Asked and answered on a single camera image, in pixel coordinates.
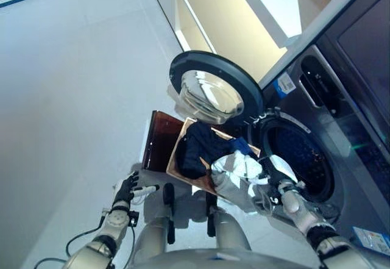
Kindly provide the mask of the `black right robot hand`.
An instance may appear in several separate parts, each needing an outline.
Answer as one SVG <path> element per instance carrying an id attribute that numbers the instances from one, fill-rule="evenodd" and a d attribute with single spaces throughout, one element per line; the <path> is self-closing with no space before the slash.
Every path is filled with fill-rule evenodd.
<path id="1" fill-rule="evenodd" d="M 293 184 L 297 184 L 299 181 L 288 162 L 275 154 L 260 158 L 256 167 L 260 167 L 260 169 L 258 171 L 255 171 L 254 167 L 249 169 L 249 171 L 253 171 L 253 174 L 247 178 L 251 184 L 270 185 L 277 188 L 281 181 Z"/>

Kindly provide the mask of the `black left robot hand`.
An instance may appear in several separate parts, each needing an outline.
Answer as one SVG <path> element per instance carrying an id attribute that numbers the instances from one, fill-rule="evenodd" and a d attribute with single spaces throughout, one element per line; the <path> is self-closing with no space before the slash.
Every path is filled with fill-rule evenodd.
<path id="1" fill-rule="evenodd" d="M 131 200 L 134 198 L 149 195 L 160 189 L 158 184 L 138 186 L 139 178 L 140 172 L 135 170 L 117 182 L 114 189 L 112 209 L 117 206 L 130 208 Z"/>

